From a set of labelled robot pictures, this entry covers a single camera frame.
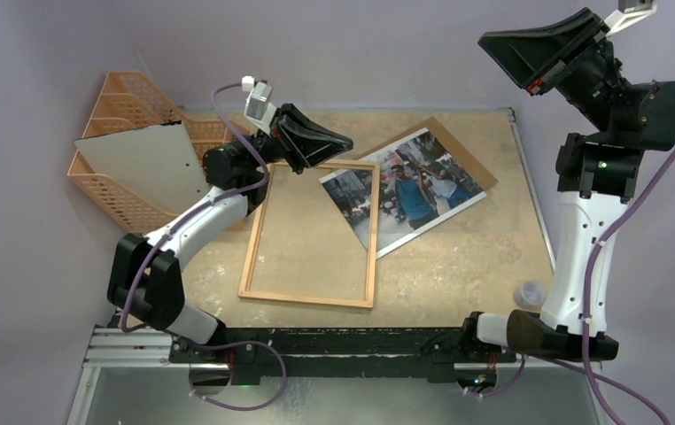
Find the wooden picture frame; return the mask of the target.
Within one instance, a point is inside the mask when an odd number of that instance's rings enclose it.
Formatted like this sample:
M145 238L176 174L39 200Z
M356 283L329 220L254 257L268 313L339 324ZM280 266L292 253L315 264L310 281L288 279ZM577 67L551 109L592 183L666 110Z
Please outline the wooden picture frame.
M279 166L287 166L286 162L276 162L268 167L269 181L266 186L267 194L264 200L252 213L252 228L246 256L244 259L243 273L239 283L238 296L240 298L258 299L266 301L289 302L306 305L328 305L349 308L371 309L374 305L375 283L376 283L376 247L378 240L378 200L380 186L380 164L375 161L332 159L328 160L316 168L329 170L347 170L347 171L370 171L372 180L370 185L370 209L369 209L369 230L368 230L368 252L367 266L365 271L365 288L363 299L329 298L329 297L310 297L305 295L279 294L266 291L251 290L252 277L257 263L257 254L260 247L261 232L263 229L265 216L268 208L268 201L272 183L275 178L276 169Z

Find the brown frame backing board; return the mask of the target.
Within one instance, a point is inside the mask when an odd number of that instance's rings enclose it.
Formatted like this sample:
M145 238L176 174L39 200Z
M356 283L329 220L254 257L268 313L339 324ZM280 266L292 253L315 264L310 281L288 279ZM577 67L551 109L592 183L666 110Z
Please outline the brown frame backing board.
M421 131L428 130L440 144L446 149L448 153L462 166L462 168L476 181L476 183L482 188L482 190L487 191L495 186L498 181L491 174L484 165L479 162L470 151L468 151L454 136L447 130L437 119L429 117L427 120L421 121L420 123L404 130L403 132L390 137L387 141L378 144L377 146L364 151L359 155L360 158L366 157L369 154L378 152L390 144L397 142L401 139L410 137L412 134Z

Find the street scene photo print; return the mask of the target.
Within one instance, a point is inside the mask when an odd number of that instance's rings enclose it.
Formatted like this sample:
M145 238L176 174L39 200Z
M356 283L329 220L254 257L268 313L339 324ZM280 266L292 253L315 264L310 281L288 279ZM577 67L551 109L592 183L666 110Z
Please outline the street scene photo print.
M480 180L428 127L392 141L362 160L380 165L378 258L486 197ZM320 179L363 245L369 244L372 178L368 170L341 169Z

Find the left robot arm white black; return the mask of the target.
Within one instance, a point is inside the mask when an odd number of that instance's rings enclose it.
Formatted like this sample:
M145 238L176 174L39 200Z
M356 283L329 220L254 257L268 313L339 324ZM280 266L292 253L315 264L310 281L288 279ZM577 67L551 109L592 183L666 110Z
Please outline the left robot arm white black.
M268 104L263 112L244 110L255 126L208 150L202 160L212 188L190 209L147 236L127 234L115 249L107 299L145 325L191 341L205 362L226 350L226 325L187 302L182 271L228 226L259 207L267 195L269 165L283 161L296 174L353 148L353 140L310 120L294 104Z

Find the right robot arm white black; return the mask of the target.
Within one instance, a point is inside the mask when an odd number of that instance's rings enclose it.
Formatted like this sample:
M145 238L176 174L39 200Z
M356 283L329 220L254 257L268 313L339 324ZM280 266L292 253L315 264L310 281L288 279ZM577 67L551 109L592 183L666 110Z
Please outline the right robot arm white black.
M675 146L675 81L628 81L611 37L656 9L622 1L606 18L583 8L552 25L480 36L479 47L518 88L559 92L595 130L568 134L555 161L562 230L546 301L536 313L472 313L459 337L466 358L480 360L495 345L567 361L617 356L605 312L616 233L640 202L644 154Z

